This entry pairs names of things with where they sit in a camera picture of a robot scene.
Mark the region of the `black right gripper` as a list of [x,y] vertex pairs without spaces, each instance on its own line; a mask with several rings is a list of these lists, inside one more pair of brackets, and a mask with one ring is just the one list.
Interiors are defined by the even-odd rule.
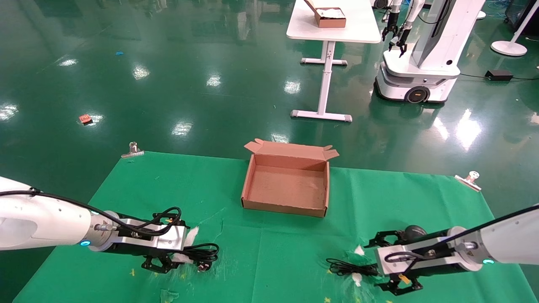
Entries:
[[[444,229],[437,232],[427,233],[420,226],[408,226],[404,230],[381,231],[377,232],[375,237],[370,239],[368,245],[364,247],[367,249],[375,246],[385,247],[418,243],[424,240],[446,237],[448,230],[449,229]],[[386,240],[387,237],[395,237],[396,240],[391,243]],[[375,287],[380,288],[382,291],[390,292],[394,296],[406,295],[410,292],[423,289],[423,285],[418,280],[420,276],[422,275],[389,274],[389,280],[387,282],[377,283],[375,284]]]

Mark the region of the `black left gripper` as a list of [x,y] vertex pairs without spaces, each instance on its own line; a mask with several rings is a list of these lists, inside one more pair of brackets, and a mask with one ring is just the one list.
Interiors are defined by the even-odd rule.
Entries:
[[[155,225],[184,226],[186,222],[181,219],[181,210],[171,210],[168,212],[153,213],[152,223]],[[156,274],[167,274],[186,264],[186,261],[173,260],[174,253],[180,253],[180,249],[163,249],[153,246],[142,246],[129,243],[112,243],[102,245],[102,253],[113,253],[121,255],[143,256],[145,260],[141,264],[144,270],[152,271]]]

